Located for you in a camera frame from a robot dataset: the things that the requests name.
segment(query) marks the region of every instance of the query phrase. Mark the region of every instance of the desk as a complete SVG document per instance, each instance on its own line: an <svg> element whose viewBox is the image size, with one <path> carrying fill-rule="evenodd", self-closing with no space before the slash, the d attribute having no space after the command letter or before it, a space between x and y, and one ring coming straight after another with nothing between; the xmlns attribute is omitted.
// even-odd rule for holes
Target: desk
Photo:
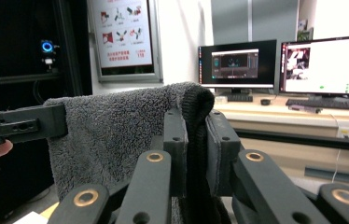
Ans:
<svg viewBox="0 0 349 224"><path fill-rule="evenodd" d="M312 136L336 137L339 127L349 128L349 110L323 109L319 114L288 110L288 96L254 94L253 103L229 102L216 104L214 109L222 112L230 125L237 129L277 133L297 133ZM261 105L260 99L272 99L270 105ZM241 138L245 148L264 151L292 179L313 180L319 183L331 182L326 179L306 177L305 166L349 172L349 150L329 147L311 147L256 139ZM317 191L313 186L310 191Z"/></svg>

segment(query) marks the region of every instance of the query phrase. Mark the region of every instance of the monitor screen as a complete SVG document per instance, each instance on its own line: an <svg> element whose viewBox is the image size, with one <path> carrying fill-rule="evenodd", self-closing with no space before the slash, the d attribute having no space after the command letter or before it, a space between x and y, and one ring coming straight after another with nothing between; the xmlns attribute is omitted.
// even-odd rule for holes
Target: monitor screen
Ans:
<svg viewBox="0 0 349 224"><path fill-rule="evenodd" d="M89 0L100 82L162 82L156 3Z"/></svg>
<svg viewBox="0 0 349 224"><path fill-rule="evenodd" d="M281 47L281 93L349 95L349 36Z"/></svg>
<svg viewBox="0 0 349 224"><path fill-rule="evenodd" d="M199 47L199 83L207 88L273 88L276 40Z"/></svg>

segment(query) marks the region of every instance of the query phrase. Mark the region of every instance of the finger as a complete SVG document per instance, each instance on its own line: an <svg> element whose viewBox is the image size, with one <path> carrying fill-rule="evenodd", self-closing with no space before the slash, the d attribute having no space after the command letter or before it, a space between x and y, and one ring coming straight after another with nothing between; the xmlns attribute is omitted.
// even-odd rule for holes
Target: finger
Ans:
<svg viewBox="0 0 349 224"><path fill-rule="evenodd" d="M13 147L13 144L6 140L5 143L0 145L0 157L6 155Z"/></svg>

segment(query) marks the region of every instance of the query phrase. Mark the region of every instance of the fluffy towel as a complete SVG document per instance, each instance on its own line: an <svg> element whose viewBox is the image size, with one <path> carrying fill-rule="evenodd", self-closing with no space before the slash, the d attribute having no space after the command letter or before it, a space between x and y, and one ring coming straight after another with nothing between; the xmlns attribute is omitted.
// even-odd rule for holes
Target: fluffy towel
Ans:
<svg viewBox="0 0 349 224"><path fill-rule="evenodd" d="M85 183L103 184L110 189L130 178L139 155L149 150L152 137L162 135L164 113L171 108L178 108L185 117L188 138L203 132L204 118L213 108L214 96L196 83L184 82L45 102L45 105L57 104L64 104L68 135L48 141L53 177L61 201L71 189ZM187 185L189 192L196 193L195 197L173 199L172 221L193 223L197 218L201 223L213 223L212 220L217 223L224 214L219 212L222 204L211 198L206 190L207 183L201 173L204 168L196 169L205 166L198 159L205 156L205 150L198 138L191 136L191 139L188 152L193 152L188 155L188 169L191 167L188 180L198 177L202 182Z"/></svg>

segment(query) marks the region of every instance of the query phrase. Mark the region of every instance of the keyboard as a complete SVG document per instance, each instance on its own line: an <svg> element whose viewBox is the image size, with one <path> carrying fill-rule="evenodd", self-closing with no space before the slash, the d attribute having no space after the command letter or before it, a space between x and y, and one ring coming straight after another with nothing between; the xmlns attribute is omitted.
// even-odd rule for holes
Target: keyboard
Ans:
<svg viewBox="0 0 349 224"><path fill-rule="evenodd" d="M286 105L303 105L319 108L349 110L349 101L288 99Z"/></svg>
<svg viewBox="0 0 349 224"><path fill-rule="evenodd" d="M220 96L227 96L228 102L253 102L253 96L241 93L223 93Z"/></svg>

